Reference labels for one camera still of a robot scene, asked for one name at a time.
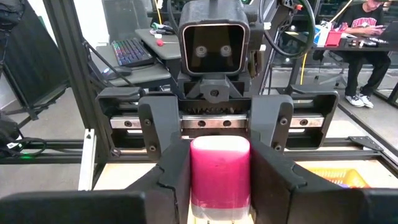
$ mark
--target white sneaker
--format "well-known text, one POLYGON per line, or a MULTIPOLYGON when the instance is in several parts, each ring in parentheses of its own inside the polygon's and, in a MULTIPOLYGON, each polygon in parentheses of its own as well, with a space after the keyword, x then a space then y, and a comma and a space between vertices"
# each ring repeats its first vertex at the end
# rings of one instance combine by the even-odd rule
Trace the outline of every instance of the white sneaker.
POLYGON ((357 96, 346 96, 346 100, 351 103, 351 105, 355 106, 355 107, 363 107, 365 106, 365 104, 363 103, 363 101, 357 96))
POLYGON ((371 102, 371 98, 364 95, 364 94, 359 94, 359 99, 362 100, 362 102, 365 104, 366 107, 368 108, 373 108, 373 103, 371 102))

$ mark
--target yellow bin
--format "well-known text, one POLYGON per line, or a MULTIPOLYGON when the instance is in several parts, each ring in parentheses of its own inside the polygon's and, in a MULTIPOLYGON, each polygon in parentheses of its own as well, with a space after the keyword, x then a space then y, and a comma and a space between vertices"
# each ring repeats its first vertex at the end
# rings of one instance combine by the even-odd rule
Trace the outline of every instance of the yellow bin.
POLYGON ((308 170, 334 184, 344 184, 351 188, 370 187, 355 169, 308 168, 308 170))

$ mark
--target pink cup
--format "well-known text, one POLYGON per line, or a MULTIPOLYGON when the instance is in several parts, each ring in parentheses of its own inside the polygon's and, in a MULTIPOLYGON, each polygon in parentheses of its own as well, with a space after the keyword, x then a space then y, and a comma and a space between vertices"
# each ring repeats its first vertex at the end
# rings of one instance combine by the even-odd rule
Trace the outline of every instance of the pink cup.
POLYGON ((250 208, 250 143, 240 136, 202 136, 191 142, 193 215, 240 220, 250 208))

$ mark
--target man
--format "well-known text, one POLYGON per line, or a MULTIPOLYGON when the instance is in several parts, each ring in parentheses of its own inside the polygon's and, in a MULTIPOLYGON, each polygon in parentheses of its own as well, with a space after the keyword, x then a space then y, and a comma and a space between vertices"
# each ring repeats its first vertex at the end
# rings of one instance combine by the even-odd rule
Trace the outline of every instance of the man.
MULTIPOLYGON (((346 23, 345 33, 353 35, 380 35, 383 32, 383 2, 382 0, 367 0, 363 4, 356 4, 347 8, 339 23, 346 23)), ((367 106, 373 108, 370 96, 378 88, 386 74, 391 61, 388 52, 340 52, 349 63, 348 81, 345 98, 353 106, 367 106), (368 61, 374 67, 368 83, 361 88, 357 95, 358 74, 364 62, 368 61)))

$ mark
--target keyboard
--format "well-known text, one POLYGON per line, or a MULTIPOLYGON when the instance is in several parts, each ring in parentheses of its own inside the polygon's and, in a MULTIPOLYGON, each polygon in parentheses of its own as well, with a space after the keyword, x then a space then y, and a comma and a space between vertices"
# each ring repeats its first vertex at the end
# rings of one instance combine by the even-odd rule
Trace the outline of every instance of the keyboard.
POLYGON ((115 40, 111 45, 120 66, 136 67, 150 65, 155 62, 153 56, 135 38, 115 40))

